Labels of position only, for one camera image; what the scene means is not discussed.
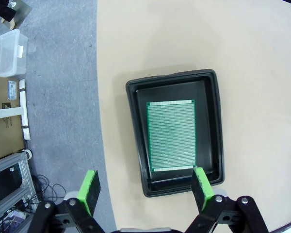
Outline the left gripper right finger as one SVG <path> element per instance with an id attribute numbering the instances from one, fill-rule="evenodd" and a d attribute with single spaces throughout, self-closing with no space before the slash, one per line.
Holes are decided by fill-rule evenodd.
<path id="1" fill-rule="evenodd" d="M 232 200 L 215 194 L 201 167 L 194 167 L 191 189 L 199 214 L 187 228 L 188 233 L 212 233 L 219 224 L 233 233 L 267 233 L 265 221 L 251 196 Z"/>

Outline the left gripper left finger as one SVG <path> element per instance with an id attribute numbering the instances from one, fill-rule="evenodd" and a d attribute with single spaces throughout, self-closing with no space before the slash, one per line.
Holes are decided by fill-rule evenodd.
<path id="1" fill-rule="evenodd" d="M 50 200 L 38 204 L 28 232 L 63 233 L 76 228 L 80 233 L 103 233 L 93 217 L 100 190 L 98 172 L 87 171 L 79 191 L 67 193 L 59 204 Z"/>

